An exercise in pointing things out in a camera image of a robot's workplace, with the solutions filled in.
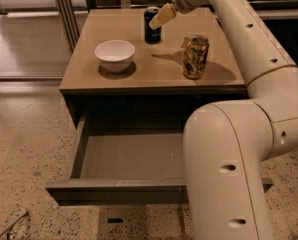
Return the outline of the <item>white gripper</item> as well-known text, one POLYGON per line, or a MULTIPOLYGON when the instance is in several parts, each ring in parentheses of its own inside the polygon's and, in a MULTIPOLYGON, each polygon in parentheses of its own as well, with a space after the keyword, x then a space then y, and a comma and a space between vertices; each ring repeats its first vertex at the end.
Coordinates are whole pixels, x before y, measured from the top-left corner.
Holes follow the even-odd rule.
POLYGON ((152 30, 156 30, 162 27, 176 17, 178 12, 187 14, 199 6, 201 6, 206 0, 172 0, 172 4, 165 4, 159 12, 149 22, 149 27, 152 30))

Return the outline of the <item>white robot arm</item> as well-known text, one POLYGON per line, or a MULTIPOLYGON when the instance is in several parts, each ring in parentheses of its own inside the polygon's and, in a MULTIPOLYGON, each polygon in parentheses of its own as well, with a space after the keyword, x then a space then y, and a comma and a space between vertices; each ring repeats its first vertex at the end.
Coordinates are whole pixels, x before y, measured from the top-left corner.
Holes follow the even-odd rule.
POLYGON ((298 146, 298 68, 247 0, 172 0, 161 26, 204 1, 215 10, 249 94, 188 118, 183 157, 195 240, 274 240, 262 161, 298 146))

